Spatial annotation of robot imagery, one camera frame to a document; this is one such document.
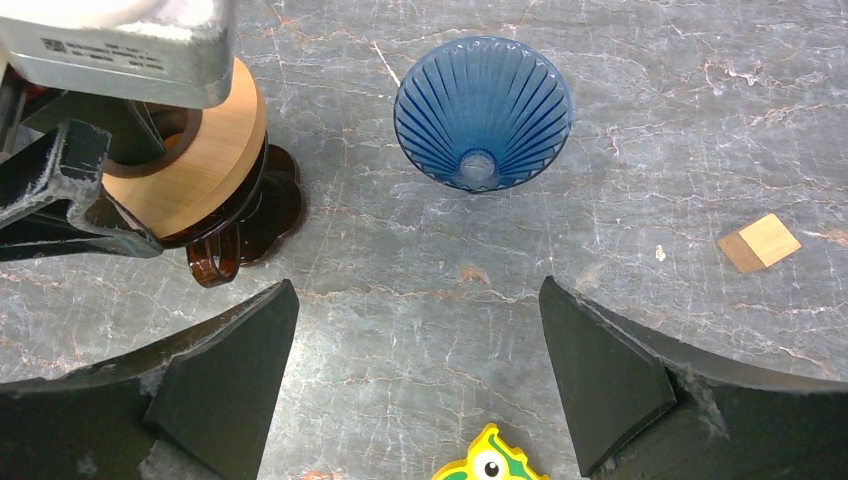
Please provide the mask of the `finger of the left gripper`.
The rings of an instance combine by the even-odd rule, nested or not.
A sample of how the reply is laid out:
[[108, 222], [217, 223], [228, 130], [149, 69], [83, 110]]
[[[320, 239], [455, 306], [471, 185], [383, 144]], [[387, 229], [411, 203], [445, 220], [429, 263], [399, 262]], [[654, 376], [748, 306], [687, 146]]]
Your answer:
[[1, 164], [1, 260], [73, 254], [153, 258], [164, 247], [108, 193], [111, 135], [66, 120]]

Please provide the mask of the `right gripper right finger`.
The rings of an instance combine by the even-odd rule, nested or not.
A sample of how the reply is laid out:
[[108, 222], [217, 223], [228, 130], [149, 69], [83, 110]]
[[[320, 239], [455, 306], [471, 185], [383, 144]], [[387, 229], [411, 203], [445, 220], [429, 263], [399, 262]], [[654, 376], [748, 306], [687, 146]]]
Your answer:
[[553, 278], [539, 304], [583, 477], [846, 477], [845, 383], [694, 347]]

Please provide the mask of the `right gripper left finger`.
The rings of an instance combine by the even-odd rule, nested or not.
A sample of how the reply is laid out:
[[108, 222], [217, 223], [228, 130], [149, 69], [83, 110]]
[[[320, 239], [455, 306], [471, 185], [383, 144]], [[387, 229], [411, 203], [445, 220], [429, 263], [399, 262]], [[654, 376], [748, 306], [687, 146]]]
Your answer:
[[1, 387], [5, 479], [254, 479], [293, 345], [283, 280], [55, 379]]

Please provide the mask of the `brown glass dripper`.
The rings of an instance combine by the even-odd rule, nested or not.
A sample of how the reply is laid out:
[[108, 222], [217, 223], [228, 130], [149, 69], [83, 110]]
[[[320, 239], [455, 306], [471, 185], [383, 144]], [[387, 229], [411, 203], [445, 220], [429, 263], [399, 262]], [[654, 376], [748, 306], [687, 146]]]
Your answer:
[[213, 288], [273, 253], [300, 228], [306, 208], [297, 162], [265, 140], [246, 179], [220, 207], [161, 242], [183, 247], [195, 281]]

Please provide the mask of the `blue glass dripper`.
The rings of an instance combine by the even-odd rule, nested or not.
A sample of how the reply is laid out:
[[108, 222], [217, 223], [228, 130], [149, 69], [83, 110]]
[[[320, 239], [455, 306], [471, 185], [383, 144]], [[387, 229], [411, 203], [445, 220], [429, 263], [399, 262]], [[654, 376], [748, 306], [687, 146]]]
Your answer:
[[533, 48], [465, 37], [420, 58], [399, 85], [393, 126], [430, 179], [471, 193], [513, 188], [546, 170], [573, 122], [569, 87]]

